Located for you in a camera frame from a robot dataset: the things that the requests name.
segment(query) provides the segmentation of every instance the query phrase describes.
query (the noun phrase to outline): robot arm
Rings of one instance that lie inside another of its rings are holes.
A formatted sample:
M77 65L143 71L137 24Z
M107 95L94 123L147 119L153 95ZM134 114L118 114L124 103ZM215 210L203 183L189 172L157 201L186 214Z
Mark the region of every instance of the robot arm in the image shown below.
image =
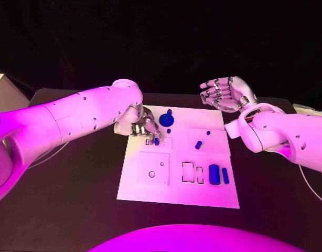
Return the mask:
M116 123L116 133L163 139L143 93L131 80L58 101L0 113L0 199L38 157Z
M242 137L254 152L277 152L294 163L322 172L322 117L287 114L277 106L258 103L239 77L219 78L200 87L209 87L200 94L205 104L225 112L242 112L239 119L226 124L231 138Z

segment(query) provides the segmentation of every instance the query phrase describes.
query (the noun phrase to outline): blue object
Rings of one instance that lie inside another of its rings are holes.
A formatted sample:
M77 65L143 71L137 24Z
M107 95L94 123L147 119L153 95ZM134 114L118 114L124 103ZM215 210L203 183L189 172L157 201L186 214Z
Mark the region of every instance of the blue object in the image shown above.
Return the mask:
M173 124L174 124L174 117L173 117L173 111L172 109L167 111L167 114L163 114L160 116L160 124L164 126L164 127L170 127Z
M228 169L223 168L222 172L223 172L225 183L229 184Z
M221 185L219 166L216 164L209 166L209 182L212 185Z
M199 150L200 149L200 147L202 147L202 141L197 141L197 145L196 145L196 149Z

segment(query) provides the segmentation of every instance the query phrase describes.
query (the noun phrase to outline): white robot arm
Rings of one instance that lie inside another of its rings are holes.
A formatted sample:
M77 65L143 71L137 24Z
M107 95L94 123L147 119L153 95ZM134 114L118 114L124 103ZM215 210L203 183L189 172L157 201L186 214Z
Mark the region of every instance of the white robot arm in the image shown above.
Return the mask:
M143 93L131 80L82 91L58 101L0 113L0 199L35 160L57 146L116 123L123 135L163 140Z
M242 112L239 119L226 124L231 138L241 136L254 152L277 152L322 172L322 117L287 114L277 106L258 103L239 77L210 80L200 87L209 88L200 94L205 104L225 112Z

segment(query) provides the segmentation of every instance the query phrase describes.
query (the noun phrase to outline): table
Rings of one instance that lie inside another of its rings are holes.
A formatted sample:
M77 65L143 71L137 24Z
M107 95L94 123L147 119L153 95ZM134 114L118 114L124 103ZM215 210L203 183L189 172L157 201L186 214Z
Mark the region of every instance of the table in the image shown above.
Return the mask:
M75 93L41 89L31 105ZM288 100L261 98L288 113ZM144 104L213 109L197 95L144 94ZM238 113L223 113L225 122ZM0 201L0 250L85 251L113 237L167 224L208 224L264 234L308 251L322 251L322 202L300 167L277 153L254 153L229 139L241 209L117 200L127 137L110 126L74 140L29 169ZM322 175L305 169L322 196Z

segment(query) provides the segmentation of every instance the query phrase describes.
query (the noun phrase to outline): black background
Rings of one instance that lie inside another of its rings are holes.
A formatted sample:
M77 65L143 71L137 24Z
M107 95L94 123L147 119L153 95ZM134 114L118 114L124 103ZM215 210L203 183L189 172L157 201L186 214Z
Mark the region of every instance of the black background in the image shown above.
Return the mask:
M322 4L3 0L0 72L29 97L120 78L197 94L241 76L258 96L322 110Z

